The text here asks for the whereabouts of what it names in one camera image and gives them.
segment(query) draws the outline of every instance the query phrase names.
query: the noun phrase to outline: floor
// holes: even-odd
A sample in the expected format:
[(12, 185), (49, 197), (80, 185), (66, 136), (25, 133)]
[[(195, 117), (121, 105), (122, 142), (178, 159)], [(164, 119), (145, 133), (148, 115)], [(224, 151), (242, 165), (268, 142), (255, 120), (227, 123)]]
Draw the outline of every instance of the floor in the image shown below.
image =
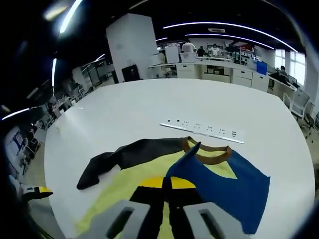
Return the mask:
[[(299, 125), (303, 125), (302, 120), (298, 121)], [(309, 129), (302, 128), (304, 135), (306, 136)], [(308, 144), (311, 157), (314, 165), (319, 167), (319, 134), (314, 129), (311, 129), (312, 134), (306, 142)], [(44, 179), (44, 145), (42, 145), (35, 158), (31, 161), (27, 172), (24, 177), (25, 183), (30, 185), (45, 186)], [(319, 200), (319, 190), (316, 193), (316, 200)], [(50, 234), (55, 239), (65, 239), (63, 233), (61, 232), (52, 208), (49, 203), (49, 199), (33, 200), (30, 202), (30, 213), (36, 223), (39, 224), (48, 234)]]

